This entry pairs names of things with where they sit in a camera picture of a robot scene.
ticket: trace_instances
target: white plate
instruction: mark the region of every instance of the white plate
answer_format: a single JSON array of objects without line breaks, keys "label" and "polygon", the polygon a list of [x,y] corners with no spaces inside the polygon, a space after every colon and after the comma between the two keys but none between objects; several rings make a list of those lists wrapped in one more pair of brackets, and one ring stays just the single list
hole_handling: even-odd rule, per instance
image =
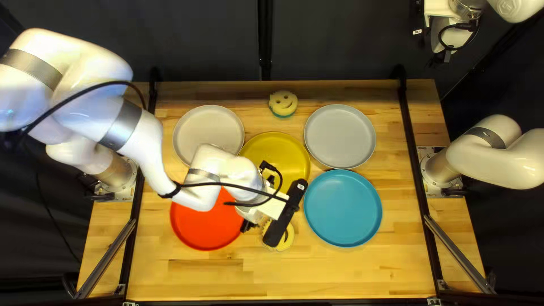
[{"label": "white plate", "polygon": [[332,104],[308,118],[304,142],[308,152],[325,166],[351,169],[371,157],[376,132],[370,120],[356,108]]},{"label": "white plate", "polygon": [[230,109],[203,105],[183,115],[172,138],[177,156],[190,166],[196,149],[204,143],[238,154],[244,144],[244,126]]}]

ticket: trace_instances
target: sponge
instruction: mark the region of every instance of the sponge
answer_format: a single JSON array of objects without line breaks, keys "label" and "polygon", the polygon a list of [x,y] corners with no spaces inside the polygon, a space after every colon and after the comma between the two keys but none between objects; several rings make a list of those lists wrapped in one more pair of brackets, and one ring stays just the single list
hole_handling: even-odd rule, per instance
[{"label": "sponge", "polygon": [[[271,222],[272,221],[268,221],[268,222],[265,223],[264,228],[263,228],[263,237],[264,237],[264,234],[267,232],[268,227],[270,226]],[[286,231],[283,233],[283,236],[281,236],[280,243],[278,243],[278,245],[275,248],[267,246],[264,243],[263,243],[263,245],[269,250],[275,250],[277,252],[282,252],[282,251],[285,251],[285,250],[289,249],[291,247],[291,245],[293,244],[294,240],[295,240],[295,228],[293,227],[293,225],[291,223],[289,223],[287,225]]]},{"label": "sponge", "polygon": [[270,95],[268,107],[276,117],[287,118],[291,116],[297,106],[299,100],[296,95],[290,91],[279,90]]}]

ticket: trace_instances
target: butcher block tabletop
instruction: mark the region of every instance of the butcher block tabletop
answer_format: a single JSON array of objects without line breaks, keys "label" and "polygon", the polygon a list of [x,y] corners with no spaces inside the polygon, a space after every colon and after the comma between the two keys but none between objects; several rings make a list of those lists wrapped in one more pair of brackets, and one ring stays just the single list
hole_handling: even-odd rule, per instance
[{"label": "butcher block tabletop", "polygon": [[[136,84],[147,96],[147,83]],[[164,126],[164,168],[179,182],[188,167],[174,152],[172,131],[180,117],[192,108],[221,105],[232,110],[244,125],[246,142],[257,134],[277,131],[293,136],[302,144],[304,124],[318,108],[329,104],[357,108],[376,130],[376,149],[366,163],[352,170],[377,189],[383,219],[378,233],[369,242],[344,249],[315,235],[302,207],[292,220],[295,240],[288,251],[267,250],[262,245],[261,229],[253,228],[227,247],[202,252],[177,238],[170,224],[171,200],[160,198],[146,184],[127,299],[225,301],[434,295],[397,87],[398,82],[393,80],[159,83],[155,114]],[[289,118],[275,117],[268,108],[269,95],[282,89],[292,91],[299,99],[298,109]],[[138,101],[132,91],[127,91],[126,98]],[[407,98],[416,144],[448,145],[448,131],[434,81],[409,80]],[[325,170],[326,166],[312,158],[309,183]],[[431,216],[483,274],[465,200],[429,199],[429,209]],[[78,287],[126,224],[130,211],[131,203],[94,203]],[[476,291],[439,240],[437,244],[448,285]],[[121,250],[91,296],[108,295],[115,290],[122,257]]]}]

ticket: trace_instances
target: silver metal band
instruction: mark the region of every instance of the silver metal band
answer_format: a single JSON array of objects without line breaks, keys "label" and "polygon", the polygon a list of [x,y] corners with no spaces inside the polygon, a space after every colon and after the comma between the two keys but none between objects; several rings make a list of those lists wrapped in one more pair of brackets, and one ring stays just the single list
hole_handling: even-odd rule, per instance
[{"label": "silver metal band", "polygon": [[187,172],[187,174],[201,175],[201,176],[205,176],[205,177],[209,178],[210,180],[212,180],[214,182],[219,182],[219,175],[215,175],[215,174],[210,173],[208,171],[195,169],[195,168],[190,168],[189,171]]},{"label": "silver metal band", "polygon": [[489,145],[494,149],[506,149],[506,145],[504,144],[502,138],[488,128],[479,126],[473,127],[465,134],[480,137],[481,139],[487,141],[487,143],[489,143]]},{"label": "silver metal band", "polygon": [[21,70],[51,90],[55,90],[63,75],[41,58],[19,49],[9,49],[0,59],[0,64]]},{"label": "silver metal band", "polygon": [[134,132],[141,114],[141,108],[125,100],[119,115],[98,143],[114,151],[121,149]]}]

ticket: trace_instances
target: white robotic arm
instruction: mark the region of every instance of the white robotic arm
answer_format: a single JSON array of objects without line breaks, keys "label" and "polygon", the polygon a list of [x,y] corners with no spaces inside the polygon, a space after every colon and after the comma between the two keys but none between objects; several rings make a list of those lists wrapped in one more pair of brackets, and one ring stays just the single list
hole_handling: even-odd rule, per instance
[{"label": "white robotic arm", "polygon": [[[0,130],[23,128],[90,86],[131,79],[130,66],[111,51],[48,30],[26,30],[0,61]],[[162,124],[151,113],[125,101],[125,89],[125,85],[111,85],[88,92],[59,108],[29,135],[46,143],[46,152],[53,159],[100,179],[122,181],[127,171],[114,151],[130,157],[159,195],[198,211],[214,206],[221,188],[218,183],[264,194],[275,192],[247,158],[212,145],[199,147],[184,184],[216,185],[182,189],[164,171]],[[268,198],[232,186],[226,189],[246,205]],[[254,223],[263,215],[279,219],[287,199],[289,196],[277,192],[264,205],[237,207],[237,211]]]},{"label": "white robotic arm", "polygon": [[544,8],[544,0],[425,0],[424,15],[431,25],[431,48],[438,53],[448,46],[451,53],[469,44],[479,28],[479,19],[487,3],[504,20],[518,23],[527,20]]},{"label": "white robotic arm", "polygon": [[461,174],[511,189],[544,183],[544,128],[521,135],[504,115],[489,116],[427,160],[422,175],[428,184],[450,187]]}]

